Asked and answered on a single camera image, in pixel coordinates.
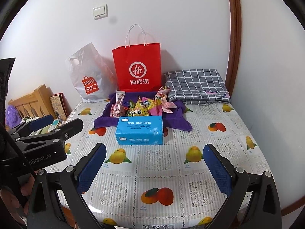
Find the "blue tissue package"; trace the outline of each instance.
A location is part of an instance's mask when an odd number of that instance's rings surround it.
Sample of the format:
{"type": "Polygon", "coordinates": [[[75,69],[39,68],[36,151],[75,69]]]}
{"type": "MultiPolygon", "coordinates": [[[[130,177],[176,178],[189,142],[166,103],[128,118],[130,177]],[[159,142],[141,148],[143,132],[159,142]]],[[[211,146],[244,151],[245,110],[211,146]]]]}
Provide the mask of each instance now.
{"type": "Polygon", "coordinates": [[[115,136],[120,145],[162,145],[162,116],[120,117],[115,136]]]}

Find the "folded blanket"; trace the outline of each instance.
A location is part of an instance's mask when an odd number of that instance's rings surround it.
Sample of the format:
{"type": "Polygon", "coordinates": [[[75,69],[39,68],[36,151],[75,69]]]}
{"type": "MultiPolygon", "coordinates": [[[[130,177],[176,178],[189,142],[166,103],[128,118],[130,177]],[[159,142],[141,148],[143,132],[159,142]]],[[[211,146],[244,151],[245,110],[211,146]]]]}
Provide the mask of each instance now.
{"type": "MultiPolygon", "coordinates": [[[[123,105],[127,106],[129,104],[129,100],[132,100],[133,102],[136,103],[138,101],[138,96],[153,99],[155,94],[156,92],[126,92],[123,99],[123,105]]],[[[117,126],[119,122],[119,118],[109,117],[111,106],[116,101],[116,94],[113,93],[109,95],[109,98],[111,100],[106,105],[102,116],[98,117],[94,121],[95,128],[117,126]]],[[[170,114],[162,113],[163,126],[180,129],[183,131],[193,130],[191,124],[183,117],[183,111],[185,110],[185,105],[183,104],[183,102],[178,100],[175,101],[174,103],[177,106],[177,108],[172,109],[173,113],[170,114]]]]}
{"type": "Polygon", "coordinates": [[[216,69],[184,69],[164,73],[165,85],[171,89],[170,102],[185,104],[230,102],[225,83],[216,69]]]}

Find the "purple fluffy object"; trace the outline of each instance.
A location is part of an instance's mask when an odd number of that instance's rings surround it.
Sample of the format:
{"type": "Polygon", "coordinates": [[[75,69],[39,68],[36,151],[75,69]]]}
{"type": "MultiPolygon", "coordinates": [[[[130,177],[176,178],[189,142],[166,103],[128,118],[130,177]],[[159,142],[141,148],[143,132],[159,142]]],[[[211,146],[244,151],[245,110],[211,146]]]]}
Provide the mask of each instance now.
{"type": "Polygon", "coordinates": [[[7,109],[5,110],[5,115],[6,115],[6,124],[10,128],[19,125],[22,120],[18,113],[18,110],[12,105],[9,105],[7,107],[7,109]]]}

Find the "folded checkered cloth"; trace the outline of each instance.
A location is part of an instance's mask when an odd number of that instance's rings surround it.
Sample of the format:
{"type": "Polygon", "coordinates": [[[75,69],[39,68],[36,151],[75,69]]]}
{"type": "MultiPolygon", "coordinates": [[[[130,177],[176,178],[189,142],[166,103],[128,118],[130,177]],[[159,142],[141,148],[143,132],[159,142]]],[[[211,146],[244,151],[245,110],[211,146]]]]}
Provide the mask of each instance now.
{"type": "Polygon", "coordinates": [[[171,101],[185,104],[230,102],[225,83],[216,69],[184,69],[164,73],[171,101]]]}

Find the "table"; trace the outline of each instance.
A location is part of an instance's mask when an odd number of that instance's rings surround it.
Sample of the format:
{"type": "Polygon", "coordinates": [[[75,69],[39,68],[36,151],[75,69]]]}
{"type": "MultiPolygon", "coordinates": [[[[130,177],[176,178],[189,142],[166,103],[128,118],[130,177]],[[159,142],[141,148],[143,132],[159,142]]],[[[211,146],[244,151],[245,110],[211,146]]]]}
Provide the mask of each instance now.
{"type": "MultiPolygon", "coordinates": [[[[248,173],[270,171],[260,148],[247,145],[247,137],[253,145],[257,143],[242,119],[235,110],[224,111],[223,104],[187,105],[193,112],[187,112],[185,117],[193,130],[164,128],[164,144],[153,146],[119,145],[116,127],[95,130],[94,119],[103,113],[106,104],[78,104],[68,120],[81,118],[83,131],[66,141],[71,144],[67,159],[46,168],[55,172],[76,165],[96,143],[105,144],[108,161],[103,163],[89,191],[82,195],[100,222],[141,229],[206,225],[226,199],[204,160],[198,157],[209,143],[235,167],[241,166],[248,173]],[[86,108],[91,114],[80,114],[86,108]],[[221,123],[224,128],[218,124],[221,129],[215,130],[213,123],[221,123]]],[[[68,207],[62,191],[59,198],[68,207]]],[[[242,209],[249,200],[247,193],[242,209]]]]}

